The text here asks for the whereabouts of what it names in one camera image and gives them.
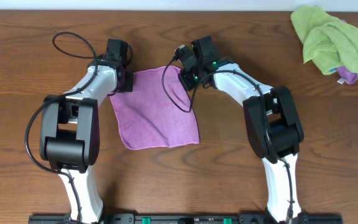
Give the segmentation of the green cloth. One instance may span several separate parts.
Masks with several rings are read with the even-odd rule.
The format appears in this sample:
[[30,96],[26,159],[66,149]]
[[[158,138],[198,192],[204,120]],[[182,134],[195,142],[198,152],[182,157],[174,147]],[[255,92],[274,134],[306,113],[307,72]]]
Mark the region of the green cloth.
[[312,61],[323,75],[345,67],[358,73],[358,28],[329,15],[318,6],[304,5],[290,15],[303,45],[303,62]]

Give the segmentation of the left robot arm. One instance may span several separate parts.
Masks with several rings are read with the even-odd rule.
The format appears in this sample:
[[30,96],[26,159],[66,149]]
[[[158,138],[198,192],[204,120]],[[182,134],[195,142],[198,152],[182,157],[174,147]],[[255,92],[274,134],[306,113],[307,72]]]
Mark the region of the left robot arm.
[[131,92],[134,74],[129,44],[109,39],[105,53],[87,66],[86,75],[62,98],[44,99],[40,157],[61,178],[71,205],[68,223],[98,223],[103,212],[94,178],[100,148],[99,106],[108,96]]

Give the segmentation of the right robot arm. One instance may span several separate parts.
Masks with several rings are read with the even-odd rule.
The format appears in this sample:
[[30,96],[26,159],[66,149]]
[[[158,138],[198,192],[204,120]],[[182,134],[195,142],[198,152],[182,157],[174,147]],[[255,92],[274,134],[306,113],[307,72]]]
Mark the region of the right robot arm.
[[301,212],[295,167],[304,132],[289,89],[246,74],[231,58],[220,56],[210,36],[179,46],[173,59],[183,65],[178,78],[185,90],[209,84],[242,105],[249,144],[264,164],[268,214],[276,223],[294,223]]

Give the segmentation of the purple cloth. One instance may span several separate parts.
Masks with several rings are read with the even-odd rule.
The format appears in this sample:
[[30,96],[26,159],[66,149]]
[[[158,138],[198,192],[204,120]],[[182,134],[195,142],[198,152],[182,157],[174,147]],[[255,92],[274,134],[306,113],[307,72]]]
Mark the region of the purple cloth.
[[358,73],[350,72],[345,66],[338,67],[336,70],[340,76],[337,82],[340,84],[352,85],[358,80]]
[[200,142],[194,112],[178,109],[190,105],[179,71],[171,65],[136,72],[132,92],[110,97],[125,147],[141,150]]

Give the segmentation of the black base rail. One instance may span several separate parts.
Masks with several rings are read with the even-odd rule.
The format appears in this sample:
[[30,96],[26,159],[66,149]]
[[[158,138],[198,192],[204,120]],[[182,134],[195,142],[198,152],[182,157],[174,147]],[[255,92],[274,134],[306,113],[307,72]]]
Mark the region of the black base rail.
[[[101,219],[103,224],[269,224],[273,218],[262,213],[240,215],[134,215],[121,213]],[[292,219],[294,224],[343,224],[340,215],[312,215],[300,213]]]

